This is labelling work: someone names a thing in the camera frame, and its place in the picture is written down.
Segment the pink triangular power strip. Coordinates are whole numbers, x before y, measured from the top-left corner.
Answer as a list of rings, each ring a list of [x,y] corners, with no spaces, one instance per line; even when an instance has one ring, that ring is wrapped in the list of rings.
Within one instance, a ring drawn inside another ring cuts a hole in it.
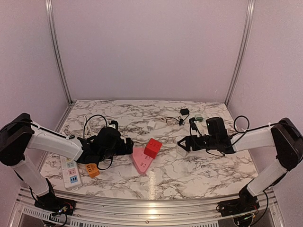
[[[144,148],[133,148],[131,159],[137,172],[141,175],[147,172],[153,161],[152,157],[144,154]]]

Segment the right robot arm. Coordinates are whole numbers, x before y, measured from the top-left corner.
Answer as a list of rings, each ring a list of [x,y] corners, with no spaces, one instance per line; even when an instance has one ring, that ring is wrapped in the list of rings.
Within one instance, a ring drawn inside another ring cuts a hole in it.
[[[206,120],[207,135],[190,134],[177,142],[178,148],[185,152],[198,150],[217,150],[222,156],[236,152],[274,147],[276,158],[255,179],[239,192],[234,207],[244,212],[253,204],[253,200],[268,187],[277,184],[288,172],[303,159],[303,136],[288,118],[254,129],[237,131],[228,135],[221,117]]]

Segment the red cube socket adapter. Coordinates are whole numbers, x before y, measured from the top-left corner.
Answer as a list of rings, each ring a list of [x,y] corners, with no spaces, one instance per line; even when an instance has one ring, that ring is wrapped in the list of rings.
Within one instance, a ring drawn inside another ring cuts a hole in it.
[[[158,155],[160,149],[162,147],[162,143],[158,140],[151,138],[144,149],[144,154],[155,159]]]

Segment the black adapter with cable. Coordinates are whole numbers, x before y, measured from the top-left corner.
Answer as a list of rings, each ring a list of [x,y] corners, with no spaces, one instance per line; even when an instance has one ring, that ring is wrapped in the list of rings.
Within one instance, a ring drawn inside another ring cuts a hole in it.
[[[180,109],[181,116],[178,117],[179,126],[185,124],[185,120],[189,117],[190,111],[187,108]]]

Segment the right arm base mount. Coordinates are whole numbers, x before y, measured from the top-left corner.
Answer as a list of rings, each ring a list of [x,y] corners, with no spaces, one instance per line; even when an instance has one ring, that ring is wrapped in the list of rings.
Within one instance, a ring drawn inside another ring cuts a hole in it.
[[[244,186],[237,199],[221,201],[218,203],[216,210],[220,212],[222,217],[229,215],[237,215],[249,211],[257,211],[260,208],[257,196],[252,196]]]

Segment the white travel adapter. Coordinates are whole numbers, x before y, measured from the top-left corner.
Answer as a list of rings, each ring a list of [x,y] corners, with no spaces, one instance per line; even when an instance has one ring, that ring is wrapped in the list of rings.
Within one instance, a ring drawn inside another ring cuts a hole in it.
[[[177,145],[177,152],[182,156],[182,157],[186,157],[188,152],[186,150],[184,150],[181,146]]]

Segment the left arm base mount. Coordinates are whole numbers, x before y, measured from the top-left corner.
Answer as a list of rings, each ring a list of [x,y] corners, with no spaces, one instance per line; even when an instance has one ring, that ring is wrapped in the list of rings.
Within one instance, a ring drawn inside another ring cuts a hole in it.
[[[65,211],[67,215],[72,215],[76,206],[76,201],[66,198],[57,197],[53,190],[52,184],[46,178],[48,184],[48,192],[42,196],[34,196],[32,190],[31,195],[35,200],[35,206],[44,210],[52,211],[53,213],[58,213]]]

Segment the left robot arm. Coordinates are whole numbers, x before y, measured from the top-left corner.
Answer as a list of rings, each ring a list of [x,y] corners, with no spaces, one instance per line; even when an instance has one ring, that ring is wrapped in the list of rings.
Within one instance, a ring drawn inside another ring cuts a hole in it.
[[[32,121],[27,113],[20,114],[0,130],[1,163],[11,167],[36,194],[37,204],[49,210],[58,209],[60,200],[55,196],[49,180],[26,157],[26,149],[50,152],[80,164],[98,165],[114,156],[132,154],[133,147],[134,142],[130,138],[122,139],[116,121],[87,139],[44,128]]]

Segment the orange power strip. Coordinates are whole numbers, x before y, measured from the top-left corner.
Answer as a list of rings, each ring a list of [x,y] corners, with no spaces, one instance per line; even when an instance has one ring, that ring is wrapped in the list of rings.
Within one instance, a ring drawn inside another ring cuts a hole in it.
[[[86,170],[91,178],[100,175],[99,169],[97,168],[97,165],[95,163],[86,164]]]

